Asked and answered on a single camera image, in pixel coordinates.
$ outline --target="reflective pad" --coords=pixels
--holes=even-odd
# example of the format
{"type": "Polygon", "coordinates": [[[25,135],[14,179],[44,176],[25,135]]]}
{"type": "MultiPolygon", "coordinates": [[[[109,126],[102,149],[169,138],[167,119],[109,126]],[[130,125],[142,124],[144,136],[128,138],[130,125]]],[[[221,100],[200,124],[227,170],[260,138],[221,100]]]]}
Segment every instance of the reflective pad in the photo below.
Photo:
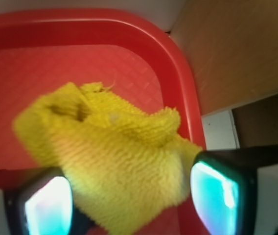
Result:
{"type": "Polygon", "coordinates": [[[25,203],[30,235],[67,235],[70,231],[73,199],[69,181],[57,176],[25,203]]]}
{"type": "Polygon", "coordinates": [[[191,195],[195,209],[213,235],[236,232],[238,184],[205,162],[191,170],[191,195]]]}

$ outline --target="red tray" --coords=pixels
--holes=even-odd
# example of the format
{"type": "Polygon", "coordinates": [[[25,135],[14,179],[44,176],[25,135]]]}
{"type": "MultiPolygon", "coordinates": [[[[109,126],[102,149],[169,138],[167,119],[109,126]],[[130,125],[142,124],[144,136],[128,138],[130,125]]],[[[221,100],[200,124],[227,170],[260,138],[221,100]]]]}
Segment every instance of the red tray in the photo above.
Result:
{"type": "MultiPolygon", "coordinates": [[[[190,68],[165,33],[118,10],[24,11],[0,15],[0,169],[35,166],[14,137],[12,119],[40,94],[69,81],[114,84],[116,94],[149,113],[176,107],[181,136],[205,148],[190,68]]],[[[138,234],[204,231],[189,198],[138,234]]]]}

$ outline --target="yellow towel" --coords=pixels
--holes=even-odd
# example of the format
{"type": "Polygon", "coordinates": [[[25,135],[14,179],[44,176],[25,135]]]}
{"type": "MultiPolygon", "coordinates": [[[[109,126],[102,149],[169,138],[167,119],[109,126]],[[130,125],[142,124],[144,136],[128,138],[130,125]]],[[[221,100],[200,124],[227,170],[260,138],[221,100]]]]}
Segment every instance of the yellow towel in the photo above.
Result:
{"type": "Polygon", "coordinates": [[[189,195],[201,150],[177,134],[180,116],[148,115],[102,83],[68,83],[14,120],[14,131],[43,166],[58,165],[76,206],[110,234],[133,234],[189,195]]]}

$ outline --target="textured tray surface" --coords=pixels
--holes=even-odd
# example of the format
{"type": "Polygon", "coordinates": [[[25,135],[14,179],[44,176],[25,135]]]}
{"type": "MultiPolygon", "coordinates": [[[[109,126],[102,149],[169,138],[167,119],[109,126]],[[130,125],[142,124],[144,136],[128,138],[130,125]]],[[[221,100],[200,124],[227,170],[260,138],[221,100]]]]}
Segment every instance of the textured tray surface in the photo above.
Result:
{"type": "MultiPolygon", "coordinates": [[[[101,81],[148,113],[163,107],[158,79],[139,56],[122,47],[87,45],[0,50],[0,169],[28,168],[34,162],[11,130],[13,118],[39,95],[67,82],[101,81]]],[[[92,229],[89,234],[105,234],[92,229]]],[[[138,234],[179,234],[176,208],[165,210],[138,234]]]]}

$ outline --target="wooden surface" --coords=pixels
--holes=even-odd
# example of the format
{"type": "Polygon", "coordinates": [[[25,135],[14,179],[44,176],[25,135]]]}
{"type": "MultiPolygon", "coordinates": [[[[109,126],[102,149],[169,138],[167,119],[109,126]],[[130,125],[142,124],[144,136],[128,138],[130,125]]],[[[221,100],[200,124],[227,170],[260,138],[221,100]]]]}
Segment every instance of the wooden surface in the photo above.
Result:
{"type": "Polygon", "coordinates": [[[203,115],[278,93],[278,0],[190,0],[171,32],[203,115]]]}
{"type": "Polygon", "coordinates": [[[278,95],[232,112],[241,147],[278,144],[278,95]]]}

